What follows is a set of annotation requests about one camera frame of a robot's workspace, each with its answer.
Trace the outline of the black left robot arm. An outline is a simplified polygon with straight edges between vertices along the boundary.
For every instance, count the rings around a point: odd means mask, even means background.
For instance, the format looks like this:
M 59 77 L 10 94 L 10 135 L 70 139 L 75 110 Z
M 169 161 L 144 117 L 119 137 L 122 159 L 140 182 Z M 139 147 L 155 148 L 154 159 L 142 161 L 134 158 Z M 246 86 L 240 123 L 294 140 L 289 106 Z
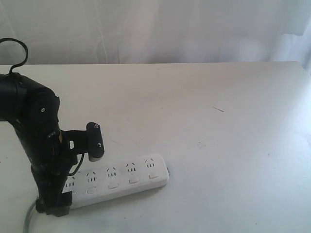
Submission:
M 57 217 L 69 214 L 72 192 L 63 192 L 77 155 L 59 127 L 60 98 L 19 73 L 0 76 L 0 119 L 8 122 L 31 163 L 38 189 L 35 208 Z

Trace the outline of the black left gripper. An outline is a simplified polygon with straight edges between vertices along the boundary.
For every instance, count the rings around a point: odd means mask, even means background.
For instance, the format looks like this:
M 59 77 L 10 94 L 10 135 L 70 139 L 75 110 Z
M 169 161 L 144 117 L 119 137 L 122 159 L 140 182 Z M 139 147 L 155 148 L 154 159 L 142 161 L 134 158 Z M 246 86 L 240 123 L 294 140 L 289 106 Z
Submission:
M 35 201 L 39 213 L 56 217 L 69 214 L 72 191 L 62 193 L 62 189 L 78 163 L 77 155 L 89 151 L 87 131 L 64 131 L 58 121 L 30 123 L 31 172 L 39 192 Z

